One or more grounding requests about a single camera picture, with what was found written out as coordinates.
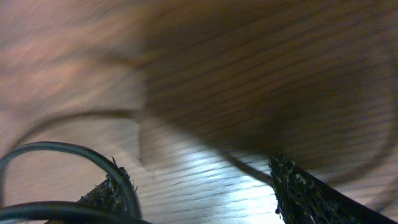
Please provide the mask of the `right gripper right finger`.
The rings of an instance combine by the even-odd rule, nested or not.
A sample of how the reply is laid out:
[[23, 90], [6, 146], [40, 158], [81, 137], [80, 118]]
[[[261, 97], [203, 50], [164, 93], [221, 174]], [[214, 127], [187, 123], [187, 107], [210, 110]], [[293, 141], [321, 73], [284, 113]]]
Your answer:
[[284, 223], [397, 224], [396, 221], [341, 194], [283, 155], [271, 156], [276, 214]]

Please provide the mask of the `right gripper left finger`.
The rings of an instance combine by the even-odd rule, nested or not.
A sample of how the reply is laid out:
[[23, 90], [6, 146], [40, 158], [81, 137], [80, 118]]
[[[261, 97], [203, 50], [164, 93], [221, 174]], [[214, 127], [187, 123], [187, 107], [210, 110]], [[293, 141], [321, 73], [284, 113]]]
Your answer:
[[[137, 203], [135, 211], [135, 218], [139, 218], [139, 201], [136, 195], [137, 188], [135, 185], [134, 180], [131, 180], [131, 176], [127, 173], [127, 170], [122, 167], [118, 166], [114, 157], [111, 157], [113, 164], [119, 168], [119, 170], [123, 173], [125, 178], [129, 181], [130, 186], [134, 190], [134, 196], [136, 198], [134, 201]], [[84, 204], [84, 205], [92, 205], [94, 207], [103, 208], [106, 210], [112, 210], [117, 212], [123, 212], [126, 214], [130, 214], [130, 209], [128, 208], [126, 198], [123, 195], [119, 184], [109, 175], [106, 174], [106, 179], [96, 185], [93, 190], [89, 191], [84, 196], [81, 196], [76, 203]], [[68, 223], [64, 221], [56, 221], [56, 220], [49, 220], [45, 222], [45, 224], [49, 223]]]

